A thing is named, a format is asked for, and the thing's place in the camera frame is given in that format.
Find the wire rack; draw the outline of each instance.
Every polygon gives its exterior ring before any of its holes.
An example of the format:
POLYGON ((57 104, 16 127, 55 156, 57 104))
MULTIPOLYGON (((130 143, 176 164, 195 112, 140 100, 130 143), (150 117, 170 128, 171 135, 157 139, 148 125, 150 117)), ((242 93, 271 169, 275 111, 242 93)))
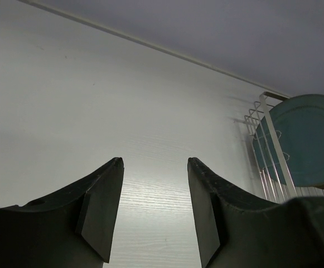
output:
POLYGON ((289 155, 282 151, 281 145, 279 143, 279 138, 281 137, 282 133, 274 129, 274 125, 269 113, 269 110, 272 109, 277 103, 280 103, 286 99, 288 99, 288 97, 271 92, 264 92, 260 95, 259 101, 254 102, 254 108, 250 109, 249 114, 245 115, 245 123, 248 128, 250 142, 262 182, 264 192, 263 198, 276 203, 283 203, 294 197, 324 197, 324 190, 322 189, 315 187, 294 186, 291 173, 289 172, 287 166, 289 155), (265 122, 268 126, 269 133, 265 133, 263 124, 260 124, 263 118, 265 119, 265 122), (260 137, 258 136, 258 133, 256 131, 258 126, 262 131, 262 136, 260 137), (259 148, 261 148, 260 141, 262 139, 264 139, 266 150, 260 150, 263 163, 259 163, 254 148, 254 140, 257 141, 259 148), (270 148, 275 149, 277 157, 273 157, 270 148), (269 156, 272 165, 267 165, 266 154, 269 156), (277 171, 276 165, 280 166, 286 184, 281 183, 279 179, 281 174, 279 174, 279 169, 277 171), (273 179, 269 175, 271 168, 275 174, 275 178, 273 179))

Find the teal plate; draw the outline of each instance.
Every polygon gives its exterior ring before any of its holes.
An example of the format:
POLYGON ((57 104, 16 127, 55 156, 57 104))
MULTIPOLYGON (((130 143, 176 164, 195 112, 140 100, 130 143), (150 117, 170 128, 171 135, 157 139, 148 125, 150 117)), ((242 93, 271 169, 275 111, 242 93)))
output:
MULTIPOLYGON (((294 186, 324 188, 324 95, 301 95, 285 100, 270 110, 274 128, 287 160, 294 186)), ((253 145, 261 169, 267 167, 276 180, 265 138, 274 159, 280 182, 286 184, 265 118, 254 136, 253 145)))

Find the green plate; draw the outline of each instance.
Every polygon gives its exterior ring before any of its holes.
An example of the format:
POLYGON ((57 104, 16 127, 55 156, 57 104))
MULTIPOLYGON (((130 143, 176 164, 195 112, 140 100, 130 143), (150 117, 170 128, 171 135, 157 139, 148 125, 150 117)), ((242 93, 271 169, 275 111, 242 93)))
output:
MULTIPOLYGON (((271 109, 270 115, 294 185, 324 188, 324 95, 310 94, 287 99, 271 109)), ((265 118, 261 124, 265 137, 258 126, 256 132, 259 142, 256 135, 253 140, 259 166, 261 169, 267 166, 270 177, 276 180, 266 138, 280 182, 286 184, 265 118)))

